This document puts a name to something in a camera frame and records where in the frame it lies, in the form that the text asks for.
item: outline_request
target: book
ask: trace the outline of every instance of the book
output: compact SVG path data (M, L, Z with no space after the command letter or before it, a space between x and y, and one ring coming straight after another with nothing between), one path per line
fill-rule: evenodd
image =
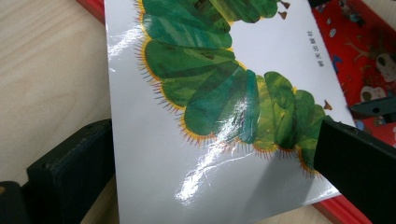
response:
M121 223L247 223L338 194L312 155L322 119L353 119L307 1L120 0L106 28Z

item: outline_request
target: red edge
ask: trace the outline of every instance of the red edge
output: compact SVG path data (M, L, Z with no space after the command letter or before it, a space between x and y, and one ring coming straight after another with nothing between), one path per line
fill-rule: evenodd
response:
M105 5L103 0L76 0L85 7L97 20L105 24ZM314 203L314 207L332 223L369 224L371 221L340 195L320 203Z

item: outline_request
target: wooden table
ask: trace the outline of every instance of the wooden table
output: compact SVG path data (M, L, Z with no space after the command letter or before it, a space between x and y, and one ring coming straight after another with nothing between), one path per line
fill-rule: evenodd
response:
M364 0L396 29L396 3ZM111 117L106 30L74 0L0 1L0 180ZM329 223L312 206L259 223ZM118 223L115 178L83 223Z

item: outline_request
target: caterpillar illustration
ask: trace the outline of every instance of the caterpillar illustration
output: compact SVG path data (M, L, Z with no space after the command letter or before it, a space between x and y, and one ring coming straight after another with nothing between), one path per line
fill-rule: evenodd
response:
M256 75L235 59L234 21L272 18L280 0L141 0L146 33L143 68L168 108L182 111L184 134L200 143L253 146L262 153L297 152L315 174L313 158L326 116L308 91L295 90L278 72Z

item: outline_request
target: green caterpillar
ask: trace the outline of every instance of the green caterpillar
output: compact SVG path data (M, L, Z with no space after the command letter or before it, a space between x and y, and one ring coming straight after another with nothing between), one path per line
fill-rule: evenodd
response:
M314 174L320 123L331 118L309 92L295 90L277 72L257 76L230 49L233 21L272 18L279 2L142 0L142 62L164 102L184 111L181 126L190 138L236 141L263 153L296 151Z

